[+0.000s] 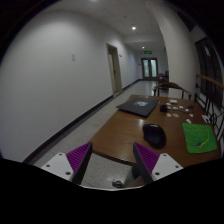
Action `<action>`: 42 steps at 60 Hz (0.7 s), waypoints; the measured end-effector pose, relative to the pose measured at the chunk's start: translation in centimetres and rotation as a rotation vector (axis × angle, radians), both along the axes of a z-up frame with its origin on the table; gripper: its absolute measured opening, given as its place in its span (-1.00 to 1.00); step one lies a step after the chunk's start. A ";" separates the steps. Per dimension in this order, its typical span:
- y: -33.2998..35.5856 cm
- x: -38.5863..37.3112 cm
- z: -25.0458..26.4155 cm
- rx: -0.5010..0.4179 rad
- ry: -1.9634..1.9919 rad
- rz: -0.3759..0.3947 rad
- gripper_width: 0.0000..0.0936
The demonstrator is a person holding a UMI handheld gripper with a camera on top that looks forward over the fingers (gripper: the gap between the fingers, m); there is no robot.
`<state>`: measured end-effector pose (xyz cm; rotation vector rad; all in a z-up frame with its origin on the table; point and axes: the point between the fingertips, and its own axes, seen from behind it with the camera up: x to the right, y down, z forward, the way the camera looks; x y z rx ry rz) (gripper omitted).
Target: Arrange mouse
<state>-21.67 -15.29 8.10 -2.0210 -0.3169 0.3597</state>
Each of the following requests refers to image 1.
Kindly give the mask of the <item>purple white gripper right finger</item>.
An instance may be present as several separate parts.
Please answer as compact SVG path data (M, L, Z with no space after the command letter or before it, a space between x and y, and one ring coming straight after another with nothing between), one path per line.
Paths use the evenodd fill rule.
M167 153L158 154L136 142L133 143L133 154L145 185L182 169Z

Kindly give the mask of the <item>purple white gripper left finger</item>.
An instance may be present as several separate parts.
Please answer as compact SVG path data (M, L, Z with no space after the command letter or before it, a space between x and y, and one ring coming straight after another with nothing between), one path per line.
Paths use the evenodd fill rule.
M93 146L91 142L73 149L65 154L59 152L42 169L65 180L80 185L86 172Z

